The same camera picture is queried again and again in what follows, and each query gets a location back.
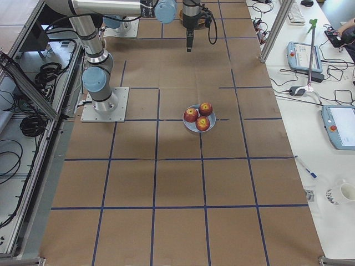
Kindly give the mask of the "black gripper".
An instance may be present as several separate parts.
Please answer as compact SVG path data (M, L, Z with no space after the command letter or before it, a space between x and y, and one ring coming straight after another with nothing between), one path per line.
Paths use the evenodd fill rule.
M186 51L192 52L193 47L193 30L198 26L201 17L201 8L199 0L183 0L182 1L182 22L186 30Z

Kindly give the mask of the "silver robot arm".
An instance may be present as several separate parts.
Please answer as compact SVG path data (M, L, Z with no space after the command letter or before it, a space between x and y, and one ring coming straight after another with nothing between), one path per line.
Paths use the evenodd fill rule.
M102 65L109 58L98 34L92 16L114 19L115 16L156 18L163 24L173 21L175 1L46 1L52 10L68 17L85 49L91 65Z
M130 22L122 22L120 16L103 17L103 23L106 27L111 28L117 32L126 32L131 28Z

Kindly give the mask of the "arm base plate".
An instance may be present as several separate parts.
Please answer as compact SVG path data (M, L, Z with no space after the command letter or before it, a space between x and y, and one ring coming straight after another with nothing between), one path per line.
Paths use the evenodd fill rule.
M114 20L104 20L104 37L136 38L138 35L139 21L118 22Z
M124 122L129 97L129 87L113 87L108 100L98 102L88 94L81 122Z

